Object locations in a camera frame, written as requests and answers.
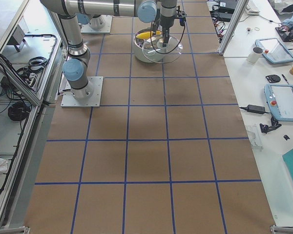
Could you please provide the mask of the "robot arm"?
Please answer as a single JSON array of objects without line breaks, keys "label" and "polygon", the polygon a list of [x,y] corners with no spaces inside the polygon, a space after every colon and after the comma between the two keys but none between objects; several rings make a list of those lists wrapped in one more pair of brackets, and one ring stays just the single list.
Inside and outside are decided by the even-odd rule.
[{"label": "robot arm", "polygon": [[187,15],[175,0],[43,0],[41,3],[59,17],[70,57],[62,72],[75,99],[88,98],[94,93],[94,86],[86,76],[90,50],[83,41],[78,16],[137,17],[143,23],[150,23],[149,28],[135,35],[139,41],[135,56],[139,60],[170,63],[182,53],[181,40],[170,35],[170,28],[176,20],[184,27]]},{"label": "robot arm", "polygon": [[94,30],[99,30],[105,25],[105,20],[101,15],[89,15],[89,14],[76,14],[78,23],[82,25],[88,25]]}]

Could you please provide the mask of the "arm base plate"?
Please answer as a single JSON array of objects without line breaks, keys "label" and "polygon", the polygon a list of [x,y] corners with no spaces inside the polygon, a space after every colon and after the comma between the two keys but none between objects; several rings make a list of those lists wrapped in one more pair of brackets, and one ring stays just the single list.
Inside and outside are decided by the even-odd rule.
[{"label": "arm base plate", "polygon": [[83,89],[70,89],[63,93],[61,107],[63,108],[87,108],[100,107],[103,77],[87,77],[88,84]]},{"label": "arm base plate", "polygon": [[111,31],[112,16],[100,15],[92,18],[88,24],[81,27],[82,34],[109,34]]}]

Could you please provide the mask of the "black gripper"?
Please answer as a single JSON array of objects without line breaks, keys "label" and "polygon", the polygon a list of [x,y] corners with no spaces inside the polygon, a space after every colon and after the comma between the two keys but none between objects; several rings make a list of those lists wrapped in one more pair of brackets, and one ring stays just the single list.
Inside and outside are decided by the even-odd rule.
[{"label": "black gripper", "polygon": [[180,26],[185,26],[187,14],[180,10],[179,6],[160,7],[160,25],[162,26],[163,47],[167,47],[169,42],[169,28],[174,25],[174,21],[178,20]]}]

